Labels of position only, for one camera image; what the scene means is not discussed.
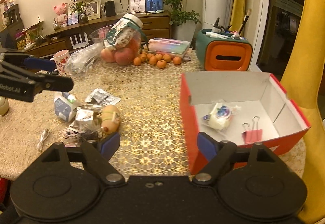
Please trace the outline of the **red apple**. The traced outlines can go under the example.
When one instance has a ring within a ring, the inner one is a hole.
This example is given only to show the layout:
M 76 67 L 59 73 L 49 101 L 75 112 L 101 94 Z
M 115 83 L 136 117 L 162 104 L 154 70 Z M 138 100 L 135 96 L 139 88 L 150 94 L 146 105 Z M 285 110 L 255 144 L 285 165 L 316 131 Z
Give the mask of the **red apple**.
M 116 52 L 116 50 L 114 50 L 114 49 L 104 48 L 101 51 L 101 58 L 107 63 L 116 62 L 116 60 L 115 60 L 115 52 Z
M 129 65 L 133 62 L 133 59 L 134 59 L 134 53 L 128 47 L 118 49 L 115 52 L 115 61 L 119 65 Z

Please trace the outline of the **pink strawberry mug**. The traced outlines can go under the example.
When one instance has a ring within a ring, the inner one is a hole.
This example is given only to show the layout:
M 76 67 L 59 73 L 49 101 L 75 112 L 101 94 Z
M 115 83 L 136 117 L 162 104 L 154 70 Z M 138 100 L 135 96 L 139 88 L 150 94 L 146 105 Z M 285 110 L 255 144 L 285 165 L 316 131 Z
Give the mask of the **pink strawberry mug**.
M 61 50 L 53 55 L 51 58 L 52 61 L 55 62 L 56 68 L 60 74 L 65 74 L 65 67 L 67 65 L 67 61 L 70 58 L 70 54 L 68 49 Z

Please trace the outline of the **blueberry snack packet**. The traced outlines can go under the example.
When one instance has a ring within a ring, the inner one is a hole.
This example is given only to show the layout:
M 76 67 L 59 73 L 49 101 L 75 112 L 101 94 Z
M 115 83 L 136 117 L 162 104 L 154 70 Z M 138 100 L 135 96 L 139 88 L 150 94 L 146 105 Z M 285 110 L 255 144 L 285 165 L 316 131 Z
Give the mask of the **blueberry snack packet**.
M 241 106 L 233 105 L 225 101 L 217 101 L 213 103 L 210 112 L 202 117 L 202 122 L 205 126 L 214 129 L 215 131 L 226 130 L 233 117 L 241 111 Z

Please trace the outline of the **glass fruit bowl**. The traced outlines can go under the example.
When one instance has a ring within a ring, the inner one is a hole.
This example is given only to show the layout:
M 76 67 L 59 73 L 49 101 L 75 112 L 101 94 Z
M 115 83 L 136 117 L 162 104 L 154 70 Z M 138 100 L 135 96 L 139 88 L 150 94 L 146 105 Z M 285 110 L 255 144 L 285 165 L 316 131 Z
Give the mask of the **glass fruit bowl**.
M 103 45 L 101 57 L 105 62 L 129 65 L 140 55 L 141 32 L 138 26 L 130 23 L 126 26 L 110 25 L 93 31 L 90 39 Z

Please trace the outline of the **red cardboard box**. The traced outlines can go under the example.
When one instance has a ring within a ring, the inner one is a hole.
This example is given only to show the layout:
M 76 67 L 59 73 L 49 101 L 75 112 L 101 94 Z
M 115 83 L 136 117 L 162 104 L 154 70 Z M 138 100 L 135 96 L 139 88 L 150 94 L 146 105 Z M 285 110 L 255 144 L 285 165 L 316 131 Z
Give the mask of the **red cardboard box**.
M 181 76 L 180 111 L 188 163 L 198 173 L 213 157 L 205 132 L 216 141 L 250 147 L 255 134 L 276 155 L 289 152 L 311 125 L 271 73 L 190 72 Z

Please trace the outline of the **green orange tissue box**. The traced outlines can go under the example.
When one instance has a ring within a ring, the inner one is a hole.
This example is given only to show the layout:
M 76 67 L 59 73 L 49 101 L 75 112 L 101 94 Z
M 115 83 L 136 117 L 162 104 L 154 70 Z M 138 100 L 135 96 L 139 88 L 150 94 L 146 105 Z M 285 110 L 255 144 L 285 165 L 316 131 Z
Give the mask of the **green orange tissue box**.
M 196 38 L 196 56 L 207 71 L 246 71 L 253 53 L 252 45 L 243 37 L 230 33 L 200 30 Z

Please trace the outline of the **framed photo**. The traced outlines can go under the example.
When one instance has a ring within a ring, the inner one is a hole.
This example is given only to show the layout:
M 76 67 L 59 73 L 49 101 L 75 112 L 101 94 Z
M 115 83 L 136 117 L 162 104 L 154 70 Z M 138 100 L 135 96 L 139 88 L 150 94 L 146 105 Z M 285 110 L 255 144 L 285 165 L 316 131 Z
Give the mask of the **framed photo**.
M 101 17 L 101 1 L 93 0 L 87 5 L 86 15 L 89 20 L 99 19 Z

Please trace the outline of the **white tissue pack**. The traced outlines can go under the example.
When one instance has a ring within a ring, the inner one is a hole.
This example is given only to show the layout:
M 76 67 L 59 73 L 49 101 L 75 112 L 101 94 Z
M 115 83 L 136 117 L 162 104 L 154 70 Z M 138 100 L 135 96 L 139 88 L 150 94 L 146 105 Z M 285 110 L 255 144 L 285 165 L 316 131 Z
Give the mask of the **white tissue pack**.
M 76 116 L 79 100 L 68 92 L 54 93 L 54 113 L 65 122 L 71 122 Z

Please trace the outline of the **patterned cloth bag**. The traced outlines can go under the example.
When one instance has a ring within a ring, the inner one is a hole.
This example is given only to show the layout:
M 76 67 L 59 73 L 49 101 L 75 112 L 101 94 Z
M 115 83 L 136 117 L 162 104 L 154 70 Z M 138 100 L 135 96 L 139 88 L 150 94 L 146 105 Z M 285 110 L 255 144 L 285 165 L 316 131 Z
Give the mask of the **patterned cloth bag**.
M 141 46 L 143 22 L 135 15 L 127 13 L 105 34 L 104 46 L 108 49 L 122 49 L 135 44 Z

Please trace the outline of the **yellow plush dog toy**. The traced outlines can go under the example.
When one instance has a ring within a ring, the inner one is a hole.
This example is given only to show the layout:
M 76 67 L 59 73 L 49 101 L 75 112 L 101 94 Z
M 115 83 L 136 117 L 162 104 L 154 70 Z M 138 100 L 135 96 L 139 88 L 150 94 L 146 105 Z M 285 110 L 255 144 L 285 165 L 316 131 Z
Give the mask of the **yellow plush dog toy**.
M 115 105 L 107 105 L 101 112 L 101 127 L 105 134 L 117 132 L 121 123 L 119 109 Z

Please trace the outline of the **pink pig plush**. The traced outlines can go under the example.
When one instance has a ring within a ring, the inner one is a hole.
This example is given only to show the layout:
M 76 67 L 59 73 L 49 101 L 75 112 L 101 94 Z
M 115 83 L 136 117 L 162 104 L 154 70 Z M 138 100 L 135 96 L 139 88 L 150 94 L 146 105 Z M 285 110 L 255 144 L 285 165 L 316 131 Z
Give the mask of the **pink pig plush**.
M 55 21 L 59 23 L 61 27 L 66 27 L 68 20 L 66 3 L 56 5 L 53 9 L 56 13 Z

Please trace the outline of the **portrait photo frame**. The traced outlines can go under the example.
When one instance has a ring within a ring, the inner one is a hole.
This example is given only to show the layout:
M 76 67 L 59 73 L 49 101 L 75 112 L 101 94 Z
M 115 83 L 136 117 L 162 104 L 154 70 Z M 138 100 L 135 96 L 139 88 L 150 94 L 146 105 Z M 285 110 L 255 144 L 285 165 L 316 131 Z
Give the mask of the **portrait photo frame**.
M 130 0 L 131 13 L 145 12 L 145 0 Z

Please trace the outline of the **pink binder clip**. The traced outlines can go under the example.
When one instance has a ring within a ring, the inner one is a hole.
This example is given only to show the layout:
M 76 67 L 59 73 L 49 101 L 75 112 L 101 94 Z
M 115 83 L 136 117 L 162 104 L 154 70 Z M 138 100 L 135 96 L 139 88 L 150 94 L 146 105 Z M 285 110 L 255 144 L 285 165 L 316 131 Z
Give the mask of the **pink binder clip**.
M 243 123 L 242 138 L 245 144 L 254 144 L 262 141 L 263 130 L 259 129 L 259 116 L 254 116 L 251 123 Z

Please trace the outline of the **black speaker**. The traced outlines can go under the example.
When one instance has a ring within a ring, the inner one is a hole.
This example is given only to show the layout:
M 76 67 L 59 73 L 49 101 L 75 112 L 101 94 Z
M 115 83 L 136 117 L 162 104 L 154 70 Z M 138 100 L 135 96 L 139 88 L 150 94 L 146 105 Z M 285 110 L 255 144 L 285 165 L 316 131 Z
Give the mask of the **black speaker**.
M 111 17 L 116 15 L 115 2 L 113 0 L 104 3 L 106 17 Z

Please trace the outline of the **silver foil bag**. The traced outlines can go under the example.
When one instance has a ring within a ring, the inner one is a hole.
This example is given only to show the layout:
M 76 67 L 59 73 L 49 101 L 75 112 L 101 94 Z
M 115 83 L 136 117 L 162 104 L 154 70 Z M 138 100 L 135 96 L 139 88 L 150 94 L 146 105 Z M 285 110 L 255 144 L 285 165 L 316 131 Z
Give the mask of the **silver foil bag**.
M 83 136 L 99 138 L 103 108 L 101 104 L 84 104 L 77 107 L 76 116 L 69 128 Z

